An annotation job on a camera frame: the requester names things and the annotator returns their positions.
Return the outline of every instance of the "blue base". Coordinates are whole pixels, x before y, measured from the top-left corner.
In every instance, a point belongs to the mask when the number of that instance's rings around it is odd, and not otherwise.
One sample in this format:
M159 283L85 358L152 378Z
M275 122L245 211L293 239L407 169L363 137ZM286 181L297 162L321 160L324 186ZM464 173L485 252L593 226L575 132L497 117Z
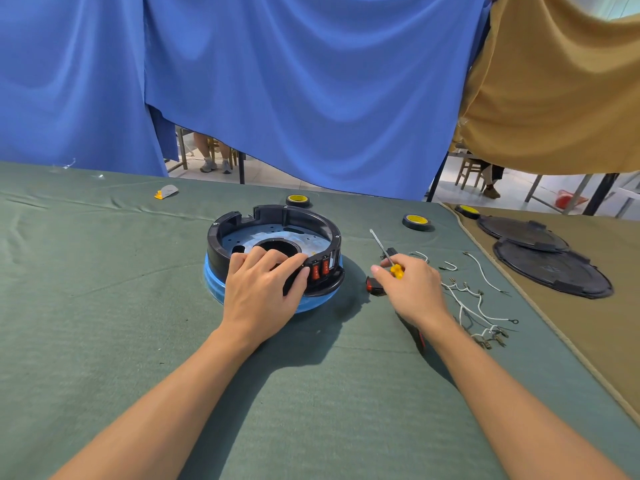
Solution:
M342 256L340 256L340 266L342 266ZM217 299L220 303L224 305L225 303L225 284L220 281L215 274L213 274L211 268L209 267L209 258L205 256L204 258L204 281L209 288L209 291L213 295L213 298ZM309 310L313 310L314 308L322 305L329 301L329 299L337 293L337 290L324 295L324 296L303 296L302 300L300 300L300 304L296 309L296 313L308 312Z

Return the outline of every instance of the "red plastic bag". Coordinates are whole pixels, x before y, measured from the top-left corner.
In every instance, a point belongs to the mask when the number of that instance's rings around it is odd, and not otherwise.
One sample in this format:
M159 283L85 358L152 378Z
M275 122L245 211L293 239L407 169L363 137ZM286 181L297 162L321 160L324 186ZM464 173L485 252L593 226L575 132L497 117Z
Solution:
M566 205L569 203L572 197L573 197L573 193L567 192L566 190L560 190L557 193L557 197L556 197L556 207L558 209L563 209L563 210L566 209ZM576 202L575 206L577 207L578 205L580 205L581 203L585 203L586 201L588 201L587 197L580 197L578 199L578 202Z

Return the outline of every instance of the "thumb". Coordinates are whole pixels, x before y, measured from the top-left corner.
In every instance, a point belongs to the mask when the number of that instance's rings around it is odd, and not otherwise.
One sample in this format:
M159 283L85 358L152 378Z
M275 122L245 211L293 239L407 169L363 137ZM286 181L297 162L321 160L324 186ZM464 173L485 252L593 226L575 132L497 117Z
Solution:
M373 265L371 266L371 272L373 273L373 277L377 279L385 290L393 286L393 283L396 281L393 275L383 267Z
M300 300L302 299L302 295L305 293L307 289L307 278L309 277L309 266L304 266L296 276L296 279L293 280L293 284L291 285L291 289L287 293L285 297L285 302L290 303L295 310L300 304Z

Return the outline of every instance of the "black metal pole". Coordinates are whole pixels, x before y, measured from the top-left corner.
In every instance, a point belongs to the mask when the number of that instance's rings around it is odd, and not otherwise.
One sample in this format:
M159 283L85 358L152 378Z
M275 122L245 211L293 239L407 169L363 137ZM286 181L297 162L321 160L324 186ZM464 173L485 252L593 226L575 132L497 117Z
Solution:
M430 202L433 200L433 196L435 195L436 189L438 188L438 183L440 182L440 176L442 175L442 170L444 170L444 164L447 162L448 155L449 155L449 152L446 152L444 154L444 159L442 160L442 164L440 165L440 168L438 168L438 172L436 173L436 176L434 177L433 182L429 187L429 191L427 192L427 202Z
M238 152L238 172L240 173L240 184L244 185L244 158L243 152Z
M600 185L598 185L596 192L593 194L593 197L591 197L591 200L587 204L587 208L584 209L584 212L582 213L583 216L594 216L596 214L598 208L600 207L600 204L602 204L605 197L609 195L613 184L619 176L619 173L607 173L604 177L602 177Z

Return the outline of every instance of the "white tile floor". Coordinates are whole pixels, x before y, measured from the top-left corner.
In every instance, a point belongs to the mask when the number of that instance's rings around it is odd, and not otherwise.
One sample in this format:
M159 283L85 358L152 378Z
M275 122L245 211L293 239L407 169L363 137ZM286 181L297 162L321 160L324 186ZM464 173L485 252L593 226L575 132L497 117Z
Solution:
M187 135L184 138L185 145L187 146L187 158L189 169L184 170L182 168L171 172L172 177L178 178L192 178L196 180L208 180L211 182L229 182L239 183L239 177L237 168L234 168L233 172L229 175L223 174L220 170L212 171L210 173L203 173L200 171L201 165L204 163L202 154L196 149L193 144L192 135ZM216 154L216 161L218 166L221 166L221 156ZM494 207L498 209L517 209L517 210L532 210L534 212L554 212L544 204L535 200L525 203L524 199L531 188L535 175L523 173L515 170L505 170L504 177L498 183L495 188L502 195L499 199L491 200L480 192L482 183L478 184L477 188L474 188L475 175L471 175L464 190L460 189L460 185L455 186L454 182L458 176L460 169L461 159L457 157L449 157L445 168L440 178L440 183L436 190L435 200L448 203L466 203L468 205L476 205L478 207ZM291 175L284 173L277 168L274 168L266 163L263 163L254 158L248 157L244 163L244 178L247 184L251 185L263 185L267 187L281 187L285 189L294 190L313 190L324 192L335 192L332 190L324 189L316 185L309 184L300 180L299 178L292 177ZM599 176L594 176L592 183L587 187L584 195L589 197L595 190L600 182ZM580 177L544 177L542 182L538 186L535 195L545 201L553 202L556 198L556 191L559 188L565 188L568 191L575 190L577 182L580 181ZM625 199L613 195L610 199L606 200L598 211L599 216L615 216L619 211ZM586 204L578 206L574 210L573 214L581 214ZM640 201L634 202L631 208L624 216L625 219L640 220Z

